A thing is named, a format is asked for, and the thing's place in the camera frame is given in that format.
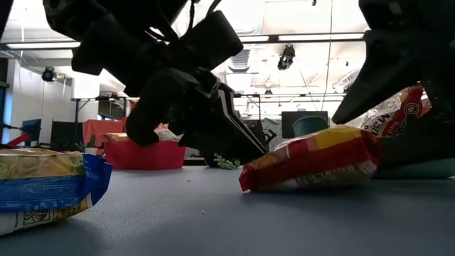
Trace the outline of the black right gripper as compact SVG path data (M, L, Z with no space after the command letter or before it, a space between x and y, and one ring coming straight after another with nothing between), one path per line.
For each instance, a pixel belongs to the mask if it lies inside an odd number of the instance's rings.
M372 29L364 35L365 62L332 121L345 124L422 82L437 117L455 122L455 57L454 63L422 64L430 31L455 44L455 0L358 0L358 5ZM398 31L405 28L426 30Z

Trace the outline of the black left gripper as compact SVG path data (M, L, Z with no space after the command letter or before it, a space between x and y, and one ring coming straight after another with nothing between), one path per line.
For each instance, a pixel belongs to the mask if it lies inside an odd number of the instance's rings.
M171 103L190 100L185 114L178 110L171 115L184 118L181 146L243 164L267 153L236 115L234 91L225 84L217 88L211 70L190 61L190 52L180 38L163 43L145 31L133 33L112 14L104 14L86 22L75 39L80 46L72 60L74 69L93 75L105 69L125 84L128 95L139 98L127 117L126 129L140 147L159 141L154 130Z

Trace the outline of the orange Maruchan ramen packet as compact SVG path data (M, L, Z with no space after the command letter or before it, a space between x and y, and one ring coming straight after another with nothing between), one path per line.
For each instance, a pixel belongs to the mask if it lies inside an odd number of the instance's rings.
M103 142L127 142L129 137L126 133L106 133L101 136Z
M165 140L179 142L183 136L182 134L181 135L174 134L168 128L168 124L160 124L158 127L154 129L154 133L157 134L160 141Z

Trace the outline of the red Maruchan ramen packet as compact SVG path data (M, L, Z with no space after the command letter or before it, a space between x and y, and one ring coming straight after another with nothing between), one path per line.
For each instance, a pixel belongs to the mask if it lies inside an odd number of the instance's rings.
M422 117L432 105L419 82L406 87L347 125L371 132L376 137L397 137L410 119Z
M380 142L365 130L331 127L285 141L242 168L243 191L303 191L365 183L376 173Z

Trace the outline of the blue Maruchan ramen packet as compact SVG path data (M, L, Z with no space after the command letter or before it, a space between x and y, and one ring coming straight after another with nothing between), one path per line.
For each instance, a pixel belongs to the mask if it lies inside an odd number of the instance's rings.
M93 154L0 150L0 236L64 220L97 204L112 165Z

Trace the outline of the red plastic bin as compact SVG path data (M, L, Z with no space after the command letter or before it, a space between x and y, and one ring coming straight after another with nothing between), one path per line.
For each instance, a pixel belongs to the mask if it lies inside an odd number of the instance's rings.
M164 140L145 148L133 141L105 142L106 161L115 169L180 169L185 152L186 148L180 147L175 141Z

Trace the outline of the succulent plant in black pot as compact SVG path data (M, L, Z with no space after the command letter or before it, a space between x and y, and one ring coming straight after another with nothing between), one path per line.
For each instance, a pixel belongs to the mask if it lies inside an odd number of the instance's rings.
M222 154L207 153L203 158L210 168L233 170L238 169L241 165L239 159L225 158Z

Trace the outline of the small plant in white pot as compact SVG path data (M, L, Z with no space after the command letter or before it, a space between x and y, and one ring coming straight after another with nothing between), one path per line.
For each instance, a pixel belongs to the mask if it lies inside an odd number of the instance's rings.
M76 144L77 149L85 154L101 156L101 153L99 153L98 150L101 149L102 147L96 145L96 138L97 138L96 135L93 134L90 137L88 143L80 142Z

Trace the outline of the teal plastic bin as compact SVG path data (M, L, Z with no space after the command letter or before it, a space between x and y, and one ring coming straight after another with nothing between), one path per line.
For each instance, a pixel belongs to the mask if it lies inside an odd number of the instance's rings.
M328 129L328 122L320 116L299 118L292 125L295 137ZM455 158L437 159L417 164L378 169L376 179L444 179L455 178Z

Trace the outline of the black ceiling spotlight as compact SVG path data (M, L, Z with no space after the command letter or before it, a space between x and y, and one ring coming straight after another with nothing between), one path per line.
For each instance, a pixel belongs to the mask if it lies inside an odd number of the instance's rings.
M45 67L42 72L41 78L44 82L55 82L57 74L54 67Z
M285 45L284 50L282 51L281 55L279 56L279 62L277 64L277 68L279 70L287 70L290 68L292 63L294 62L294 58L296 56L295 49L293 45Z

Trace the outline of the blue-lit monitor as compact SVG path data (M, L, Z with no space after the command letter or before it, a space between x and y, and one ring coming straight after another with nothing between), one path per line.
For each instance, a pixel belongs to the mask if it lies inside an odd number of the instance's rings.
M41 119L30 119L22 121L22 134L27 133L29 138L24 142L25 146L30 146L33 142L38 142L41 132Z

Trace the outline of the red angled bar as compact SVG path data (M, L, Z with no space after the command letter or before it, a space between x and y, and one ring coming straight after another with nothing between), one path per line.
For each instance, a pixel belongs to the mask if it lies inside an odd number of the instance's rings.
M21 136L16 137L15 139L8 142L7 146L18 146L19 144L26 142L30 139L30 135L28 133L23 133Z

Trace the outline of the black aluminium rig frame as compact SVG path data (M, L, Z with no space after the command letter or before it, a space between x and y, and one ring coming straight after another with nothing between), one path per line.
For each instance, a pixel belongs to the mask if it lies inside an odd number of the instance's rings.
M303 34L271 34L240 36L246 44L276 44L276 43L327 43L362 41L364 32L349 33L303 33ZM0 43L0 50L67 50L80 45L77 41L43 41Z

